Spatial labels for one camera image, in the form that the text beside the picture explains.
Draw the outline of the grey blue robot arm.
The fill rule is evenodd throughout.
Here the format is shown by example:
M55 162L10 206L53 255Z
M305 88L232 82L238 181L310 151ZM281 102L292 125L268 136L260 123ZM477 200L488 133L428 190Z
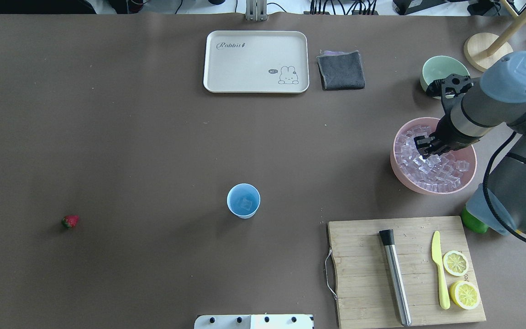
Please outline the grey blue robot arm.
M444 116L429 137L416 137L424 158L467 148L505 124L513 133L491 156L462 221L526 243L526 51L506 54L482 77L449 75L434 86Z

